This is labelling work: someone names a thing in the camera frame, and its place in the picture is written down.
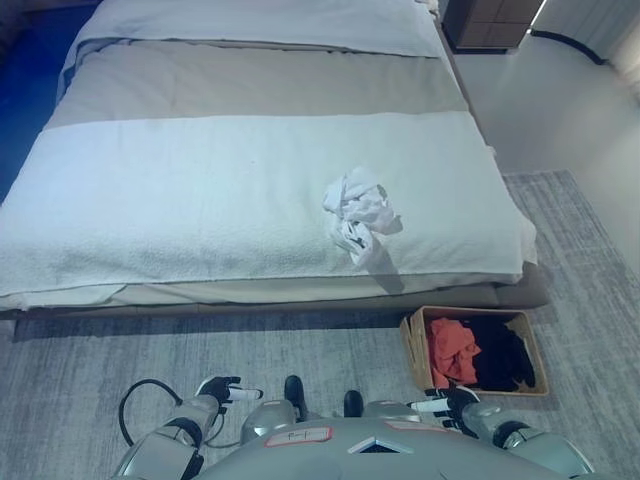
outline white towel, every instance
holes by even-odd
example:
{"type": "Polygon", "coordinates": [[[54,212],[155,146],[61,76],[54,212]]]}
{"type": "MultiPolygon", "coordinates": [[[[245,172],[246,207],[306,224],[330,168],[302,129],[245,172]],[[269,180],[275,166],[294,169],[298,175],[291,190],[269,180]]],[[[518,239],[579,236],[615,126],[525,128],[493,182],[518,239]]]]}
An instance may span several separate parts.
{"type": "Polygon", "coordinates": [[[322,206],[336,215],[330,227],[336,245],[349,252],[356,266],[366,265],[380,248],[373,234],[391,233],[395,213],[374,175],[356,167],[327,188],[322,206]]]}

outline label sticker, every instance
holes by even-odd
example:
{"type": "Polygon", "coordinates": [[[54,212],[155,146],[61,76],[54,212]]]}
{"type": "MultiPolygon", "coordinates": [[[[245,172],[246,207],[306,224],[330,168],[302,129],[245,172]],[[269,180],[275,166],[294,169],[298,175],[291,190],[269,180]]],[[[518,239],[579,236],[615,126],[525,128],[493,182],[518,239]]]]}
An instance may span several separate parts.
{"type": "Polygon", "coordinates": [[[298,443],[326,442],[333,436],[331,427],[312,427],[282,432],[272,435],[264,444],[265,447],[284,447],[298,443]]]}

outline nightstand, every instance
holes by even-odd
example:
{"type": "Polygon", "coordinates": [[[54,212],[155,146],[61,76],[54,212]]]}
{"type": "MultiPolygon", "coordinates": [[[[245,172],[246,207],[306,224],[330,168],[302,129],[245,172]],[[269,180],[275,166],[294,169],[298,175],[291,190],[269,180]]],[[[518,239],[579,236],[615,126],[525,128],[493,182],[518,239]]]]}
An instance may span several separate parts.
{"type": "Polygon", "coordinates": [[[450,0],[442,22],[456,50],[516,48],[543,0],[450,0]]]}

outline gray rug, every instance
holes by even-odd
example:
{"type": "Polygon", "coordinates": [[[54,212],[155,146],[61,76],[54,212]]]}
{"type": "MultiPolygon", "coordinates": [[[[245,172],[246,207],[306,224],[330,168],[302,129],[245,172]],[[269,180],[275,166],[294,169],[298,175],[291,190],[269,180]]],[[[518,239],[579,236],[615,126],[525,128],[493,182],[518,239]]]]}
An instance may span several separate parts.
{"type": "MultiPolygon", "coordinates": [[[[599,470],[640,478],[640,286],[566,172],[506,177],[537,225],[552,302],[531,313],[552,393],[487,397],[570,438],[599,470]]],[[[281,395],[305,380],[310,407],[340,411],[344,392],[420,399],[397,315],[313,313],[186,319],[30,321],[0,340],[0,478],[108,478],[126,451],[116,408],[136,380],[156,377],[187,395],[212,373],[281,395]]],[[[134,437],[171,406],[153,386],[128,409],[134,437]]],[[[234,441],[254,404],[234,403],[220,443],[234,441]]],[[[207,450],[207,463],[227,451],[207,450]]]]}

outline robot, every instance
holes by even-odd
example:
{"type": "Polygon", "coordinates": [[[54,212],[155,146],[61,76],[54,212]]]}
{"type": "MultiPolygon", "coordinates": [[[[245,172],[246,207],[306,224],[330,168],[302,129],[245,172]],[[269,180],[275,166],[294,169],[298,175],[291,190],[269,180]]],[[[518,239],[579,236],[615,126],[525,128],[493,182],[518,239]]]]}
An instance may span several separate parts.
{"type": "MultiPolygon", "coordinates": [[[[224,405],[263,396],[239,383],[239,377],[205,380],[162,426],[131,446],[112,480],[614,480],[594,473],[568,440],[480,402],[464,387],[427,390],[428,400],[407,405],[364,405],[352,390],[344,418],[321,418],[308,410],[297,376],[286,379],[284,399],[265,401],[247,417],[240,448],[201,472],[199,450],[226,413],[224,405]],[[443,427],[422,423],[424,412],[442,418],[443,427]]],[[[128,433],[125,438],[130,441],[128,433]]]]}

